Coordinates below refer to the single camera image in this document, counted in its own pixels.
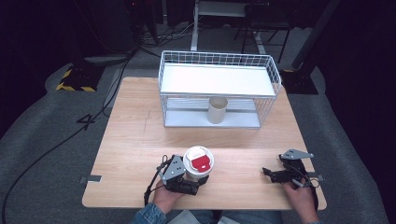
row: chair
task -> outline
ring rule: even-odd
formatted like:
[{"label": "chair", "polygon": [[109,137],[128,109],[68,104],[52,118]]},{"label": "chair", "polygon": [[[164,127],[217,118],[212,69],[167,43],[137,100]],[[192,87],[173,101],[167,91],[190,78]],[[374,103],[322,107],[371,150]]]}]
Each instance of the chair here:
[{"label": "chair", "polygon": [[[245,34],[244,42],[242,44],[242,54],[245,51],[245,45],[247,44],[248,31],[259,33],[262,31],[273,31],[274,33],[265,42],[265,46],[282,46],[279,58],[277,60],[280,63],[282,59],[283,51],[285,50],[286,43],[290,34],[291,26],[286,13],[281,6],[272,4],[271,2],[265,3],[254,3],[245,6]],[[235,38],[238,36],[241,27],[239,27]],[[278,31],[286,31],[285,39],[282,44],[269,43]]]}]

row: denim sleeve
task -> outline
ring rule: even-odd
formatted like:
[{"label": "denim sleeve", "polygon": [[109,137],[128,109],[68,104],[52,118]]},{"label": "denim sleeve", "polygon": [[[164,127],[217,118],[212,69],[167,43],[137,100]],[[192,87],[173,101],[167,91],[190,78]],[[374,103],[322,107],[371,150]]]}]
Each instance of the denim sleeve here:
[{"label": "denim sleeve", "polygon": [[146,207],[140,209],[135,215],[130,224],[164,224],[166,223],[166,216],[157,205],[149,203]]}]

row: hand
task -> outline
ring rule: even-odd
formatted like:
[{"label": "hand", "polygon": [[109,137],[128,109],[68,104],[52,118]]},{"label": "hand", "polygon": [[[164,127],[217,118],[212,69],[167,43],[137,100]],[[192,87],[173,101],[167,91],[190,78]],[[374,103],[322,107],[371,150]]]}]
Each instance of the hand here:
[{"label": "hand", "polygon": [[319,221],[311,188],[299,188],[292,182],[283,183],[282,186],[303,223]]},{"label": "hand", "polygon": [[158,181],[155,188],[156,190],[154,191],[154,199],[152,202],[155,203],[164,214],[170,212],[175,202],[184,196],[182,193],[175,193],[167,190],[161,180]]}]

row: wire rack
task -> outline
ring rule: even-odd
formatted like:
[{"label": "wire rack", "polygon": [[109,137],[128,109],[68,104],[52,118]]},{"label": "wire rack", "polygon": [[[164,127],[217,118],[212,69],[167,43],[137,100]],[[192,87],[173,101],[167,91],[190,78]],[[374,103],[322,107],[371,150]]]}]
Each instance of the wire rack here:
[{"label": "wire rack", "polygon": [[[269,55],[163,51],[159,90],[165,127],[260,128],[281,88]],[[211,96],[228,100],[219,124],[207,120]]]}]

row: beige cup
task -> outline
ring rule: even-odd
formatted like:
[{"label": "beige cup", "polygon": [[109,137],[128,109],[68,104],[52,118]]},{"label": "beige cup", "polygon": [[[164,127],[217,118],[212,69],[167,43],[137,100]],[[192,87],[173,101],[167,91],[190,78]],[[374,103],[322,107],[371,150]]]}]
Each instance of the beige cup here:
[{"label": "beige cup", "polygon": [[227,98],[221,96],[212,96],[209,99],[209,108],[207,110],[207,119],[213,124],[222,123],[227,109]]},{"label": "beige cup", "polygon": [[189,148],[184,153],[183,164],[189,177],[200,179],[212,171],[215,158],[206,147],[196,146]]}]

